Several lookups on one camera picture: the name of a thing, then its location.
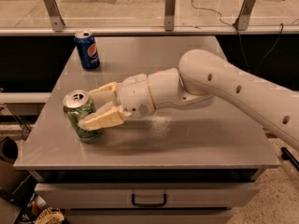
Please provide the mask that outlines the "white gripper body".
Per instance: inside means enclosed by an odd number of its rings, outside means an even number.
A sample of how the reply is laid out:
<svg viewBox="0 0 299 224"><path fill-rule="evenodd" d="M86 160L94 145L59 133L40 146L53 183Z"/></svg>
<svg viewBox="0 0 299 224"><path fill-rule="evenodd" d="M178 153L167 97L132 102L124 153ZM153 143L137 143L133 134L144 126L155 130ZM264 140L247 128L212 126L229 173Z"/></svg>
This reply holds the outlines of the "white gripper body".
<svg viewBox="0 0 299 224"><path fill-rule="evenodd" d="M126 78L118 87L117 97L119 104L135 119L152 115L155 111L148 77L144 74Z"/></svg>

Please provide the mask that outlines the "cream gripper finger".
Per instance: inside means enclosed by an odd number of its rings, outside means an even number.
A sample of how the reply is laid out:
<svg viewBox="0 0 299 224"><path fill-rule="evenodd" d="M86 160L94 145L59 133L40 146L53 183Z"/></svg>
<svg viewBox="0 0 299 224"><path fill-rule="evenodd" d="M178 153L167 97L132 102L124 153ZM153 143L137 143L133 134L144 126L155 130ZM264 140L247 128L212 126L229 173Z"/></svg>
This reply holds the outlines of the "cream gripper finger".
<svg viewBox="0 0 299 224"><path fill-rule="evenodd" d="M117 82L110 82L97 89L89 91L89 95L92 97L97 108L112 103L118 105L118 88L120 84Z"/></svg>
<svg viewBox="0 0 299 224"><path fill-rule="evenodd" d="M114 105L108 102L94 113L78 121L79 128L86 131L94 131L102 128L110 128L122 125L132 115L122 105Z"/></svg>

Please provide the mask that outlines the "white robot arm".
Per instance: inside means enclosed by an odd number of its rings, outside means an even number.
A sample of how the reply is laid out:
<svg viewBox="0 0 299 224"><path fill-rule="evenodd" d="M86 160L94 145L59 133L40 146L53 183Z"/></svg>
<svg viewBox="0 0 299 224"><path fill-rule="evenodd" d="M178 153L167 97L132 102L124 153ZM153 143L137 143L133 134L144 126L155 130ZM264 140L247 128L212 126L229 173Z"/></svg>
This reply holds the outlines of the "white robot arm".
<svg viewBox="0 0 299 224"><path fill-rule="evenodd" d="M195 109L217 96L299 150L299 95L256 77L202 49L186 52L177 68L136 75L89 92L96 112L78 122L86 131L141 119L162 108Z"/></svg>

